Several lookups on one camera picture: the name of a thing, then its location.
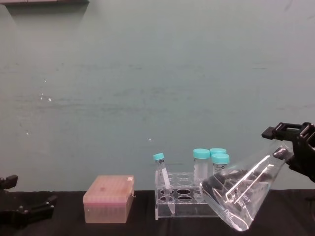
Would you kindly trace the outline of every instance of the black clamp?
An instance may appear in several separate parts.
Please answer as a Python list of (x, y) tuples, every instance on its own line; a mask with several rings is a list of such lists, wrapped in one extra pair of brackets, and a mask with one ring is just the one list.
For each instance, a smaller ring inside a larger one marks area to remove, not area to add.
[(294, 155), (286, 161), (289, 168), (308, 176), (315, 182), (315, 126), (309, 122), (303, 124), (279, 123), (267, 128), (263, 138), (290, 141)]
[(5, 191), (16, 186), (18, 176), (0, 178), (0, 225), (9, 224), (24, 227), (29, 223), (52, 217), (57, 196), (51, 196), (44, 202), (28, 206), (18, 199), (14, 193)]

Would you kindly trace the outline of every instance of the box lid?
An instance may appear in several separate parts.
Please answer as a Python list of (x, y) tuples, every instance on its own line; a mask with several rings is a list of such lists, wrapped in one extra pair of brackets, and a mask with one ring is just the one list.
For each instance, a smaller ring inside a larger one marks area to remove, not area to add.
[(98, 176), (83, 196), (83, 203), (126, 203), (133, 194), (133, 176)]

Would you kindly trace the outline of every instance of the test tube rack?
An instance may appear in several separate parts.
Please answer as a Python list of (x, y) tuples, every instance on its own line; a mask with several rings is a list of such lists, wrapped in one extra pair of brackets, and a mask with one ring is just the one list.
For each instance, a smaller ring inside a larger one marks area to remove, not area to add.
[[(163, 191), (163, 182), (155, 176), (156, 220), (169, 217), (218, 217), (205, 202), (198, 202), (193, 196), (193, 173), (168, 173), (173, 197), (171, 202), (166, 201)], [(168, 204), (175, 204), (175, 214), (172, 214)]]

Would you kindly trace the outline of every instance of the teal wall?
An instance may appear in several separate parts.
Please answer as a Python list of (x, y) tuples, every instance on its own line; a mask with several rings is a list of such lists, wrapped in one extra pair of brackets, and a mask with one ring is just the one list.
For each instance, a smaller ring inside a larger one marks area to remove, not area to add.
[[(0, 6), (0, 176), (84, 190), (99, 174), (153, 189), (152, 154), (232, 163), (280, 121), (315, 121), (312, 0), (92, 0)], [(274, 188), (314, 188), (285, 167)]]

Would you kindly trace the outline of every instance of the teal cap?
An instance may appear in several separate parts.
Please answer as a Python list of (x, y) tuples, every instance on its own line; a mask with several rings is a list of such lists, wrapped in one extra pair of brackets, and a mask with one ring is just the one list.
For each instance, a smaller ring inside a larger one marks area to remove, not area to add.
[(155, 161), (164, 159), (164, 154), (163, 154), (163, 152), (153, 155), (153, 159), (154, 159)]
[(207, 149), (197, 148), (193, 150), (193, 157), (196, 159), (209, 159), (210, 152)]
[(213, 154), (216, 154), (216, 153), (226, 154), (226, 150), (222, 149), (222, 148), (212, 148), (212, 149), (210, 149), (210, 156), (212, 156)]
[(230, 163), (230, 156), (226, 153), (215, 153), (211, 156), (213, 164), (228, 164)]

